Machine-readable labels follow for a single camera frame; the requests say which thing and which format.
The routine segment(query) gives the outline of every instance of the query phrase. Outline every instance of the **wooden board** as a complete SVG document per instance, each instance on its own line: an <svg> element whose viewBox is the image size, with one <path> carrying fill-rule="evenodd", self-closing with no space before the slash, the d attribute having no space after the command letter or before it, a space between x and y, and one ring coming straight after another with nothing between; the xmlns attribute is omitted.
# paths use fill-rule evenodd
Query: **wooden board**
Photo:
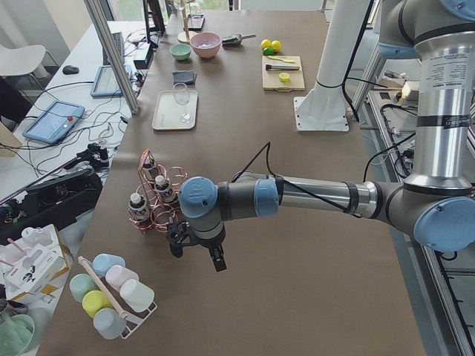
<svg viewBox="0 0 475 356"><path fill-rule="evenodd" d="M276 90L276 91L293 91L293 90L305 90L304 72L302 71L302 64L300 56L278 56L284 59L293 59L295 63L284 63L282 61L276 61L269 59L266 56L262 56L262 88L264 90ZM298 65L299 70L288 70L290 74L290 81L281 82L279 80L279 74L285 72L285 70L266 70L266 65Z"/></svg>
<svg viewBox="0 0 475 356"><path fill-rule="evenodd" d="M11 147L21 147L22 143L11 133L5 125L0 122L0 143L5 146ZM11 148L10 150L7 149L0 149L0 157L13 157L15 156L17 150Z"/></svg>

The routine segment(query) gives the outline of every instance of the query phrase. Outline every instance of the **white table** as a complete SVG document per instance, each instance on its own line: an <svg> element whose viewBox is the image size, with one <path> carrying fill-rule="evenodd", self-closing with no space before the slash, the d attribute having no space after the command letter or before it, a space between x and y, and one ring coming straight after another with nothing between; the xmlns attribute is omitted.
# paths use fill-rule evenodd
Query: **white table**
<svg viewBox="0 0 475 356"><path fill-rule="evenodd" d="M130 33L131 35L129 39L141 39L145 35L145 25L142 22L110 22L109 25L112 33L122 31L124 39L127 39ZM126 56L125 63L130 64L134 69L133 51L134 46L126 43L125 55L131 53L132 56ZM74 75L63 74L62 68L65 65L75 65L79 67L79 73ZM78 42L77 46L71 51L69 57L66 58L65 63L51 79L47 89L74 82L92 82L96 77L96 72L100 65L102 65L102 46L94 27L91 25ZM58 100L84 106L86 109L85 118L80 119L76 123L76 126L70 131L68 136L65 138L64 143L61 145L31 151L30 157L28 151L19 150L19 155L35 166L46 159L55 157L45 161L44 164L39 166L42 170L50 171L75 156L76 153L84 151L89 143L99 143L102 137L101 143L108 147L109 156L113 156L114 147L120 144L123 132L127 127L120 117L124 116L126 119L130 119L131 112L123 97L93 99L90 92L91 84L68 85L52 89L50 93L52 93ZM56 99L48 93L43 93L36 100L35 106L30 110L28 116L38 116L42 110L46 109L54 100ZM24 120L17 127L14 135L24 144L24 147L27 147L27 145L35 148L46 146L46 144L37 141L28 141L22 136L23 130L30 125L31 122L32 119ZM0 157L0 167L0 180L2 182L0 185L0 198L8 196L37 178L32 167L18 156L11 158ZM69 171L63 170L58 173L66 174L74 172L78 169L77 167L72 168ZM107 171L99 175L103 177L102 181L104 182ZM21 200L21 198L22 195L18 195L17 199ZM91 215L91 211L84 213L81 217L77 218L77 223L70 225L61 231L63 239L74 255L76 255L79 250L82 236L85 229L88 227ZM28 314L31 314L31 316L35 318L35 321L38 324L37 326L42 329L40 332L44 332L48 327L49 319L54 312L62 290L63 288L55 291L53 293L54 298L49 303L46 303L43 300L38 300L29 305L30 311ZM38 346L34 347L24 355L35 355L37 350Z"/></svg>

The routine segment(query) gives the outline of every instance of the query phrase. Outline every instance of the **computer mouse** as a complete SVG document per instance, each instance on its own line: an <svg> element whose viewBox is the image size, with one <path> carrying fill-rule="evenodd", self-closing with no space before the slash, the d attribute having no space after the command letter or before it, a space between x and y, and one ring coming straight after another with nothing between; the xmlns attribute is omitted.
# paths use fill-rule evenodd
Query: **computer mouse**
<svg viewBox="0 0 475 356"><path fill-rule="evenodd" d="M62 68L62 72L66 75L68 75L68 74L78 74L79 73L79 68L75 67L74 65L65 65Z"/></svg>

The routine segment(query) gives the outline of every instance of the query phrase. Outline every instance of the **yellow cup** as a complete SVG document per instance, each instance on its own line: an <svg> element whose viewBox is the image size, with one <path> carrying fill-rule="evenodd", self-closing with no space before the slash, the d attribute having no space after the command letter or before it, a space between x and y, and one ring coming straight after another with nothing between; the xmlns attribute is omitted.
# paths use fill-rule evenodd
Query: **yellow cup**
<svg viewBox="0 0 475 356"><path fill-rule="evenodd" d="M113 306L101 291L90 291L82 298L82 308L94 319L99 310Z"/></svg>

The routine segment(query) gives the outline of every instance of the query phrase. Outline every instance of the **pink stick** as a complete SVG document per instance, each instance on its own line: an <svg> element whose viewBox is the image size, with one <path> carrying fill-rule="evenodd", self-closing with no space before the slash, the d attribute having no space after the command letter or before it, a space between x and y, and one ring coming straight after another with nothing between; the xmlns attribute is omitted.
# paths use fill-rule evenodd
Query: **pink stick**
<svg viewBox="0 0 475 356"><path fill-rule="evenodd" d="M25 256L27 256L27 253L25 252L25 250L23 248L21 248L20 246L18 246L18 243L16 243L15 241L13 241L12 239L10 238L7 238L7 241L9 243L11 243L12 245L14 245L21 253L23 253Z"/></svg>
<svg viewBox="0 0 475 356"><path fill-rule="evenodd" d="M0 260L0 263L4 263L5 265L9 265L13 267L13 264L7 261Z"/></svg>

